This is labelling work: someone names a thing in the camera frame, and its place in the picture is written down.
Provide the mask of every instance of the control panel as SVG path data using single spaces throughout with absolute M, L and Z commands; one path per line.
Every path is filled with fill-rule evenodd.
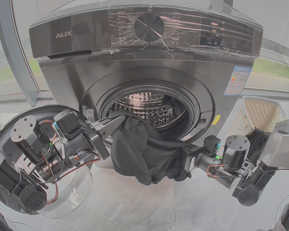
M 257 56 L 261 34 L 250 25 L 226 16 L 174 8 L 109 10 L 112 48 L 161 46 L 184 50 L 211 49 Z
M 104 6 L 48 19 L 31 26 L 29 33 L 35 58 L 150 47 L 258 57 L 261 26 L 233 13 L 212 11 L 206 5 L 198 9 L 143 4 Z

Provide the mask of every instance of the aux logo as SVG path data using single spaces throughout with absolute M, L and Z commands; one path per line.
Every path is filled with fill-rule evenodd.
M 57 33 L 56 38 L 66 37 L 66 36 L 69 36 L 69 35 L 72 35 L 71 31 L 65 32 L 64 35 L 63 35 L 63 33 L 61 33 L 61 34 Z

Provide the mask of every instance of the grass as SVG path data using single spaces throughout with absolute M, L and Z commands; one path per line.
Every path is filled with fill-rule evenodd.
M 263 58 L 258 58 L 255 61 L 252 71 L 269 73 L 289 79 L 289 66 Z
M 29 58 L 28 62 L 29 62 L 31 71 L 33 72 L 34 75 L 41 75 L 42 74 L 37 60 L 35 60 L 34 58 Z M 9 65 L 0 67 L 0 81 L 9 80 L 9 79 L 13 79 L 13 78 L 14 78 L 14 75 L 13 75 Z

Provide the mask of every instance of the metal pole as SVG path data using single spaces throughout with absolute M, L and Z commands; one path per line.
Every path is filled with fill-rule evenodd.
M 0 0 L 0 41 L 14 77 L 30 106 L 36 106 L 39 90 L 28 70 L 13 15 L 12 0 Z

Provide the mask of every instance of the qr code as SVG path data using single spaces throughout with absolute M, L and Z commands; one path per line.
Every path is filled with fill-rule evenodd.
M 248 74 L 241 75 L 241 76 L 240 76 L 240 79 L 239 79 L 239 82 L 245 82 L 246 79 L 247 79 L 247 77 L 248 77 Z

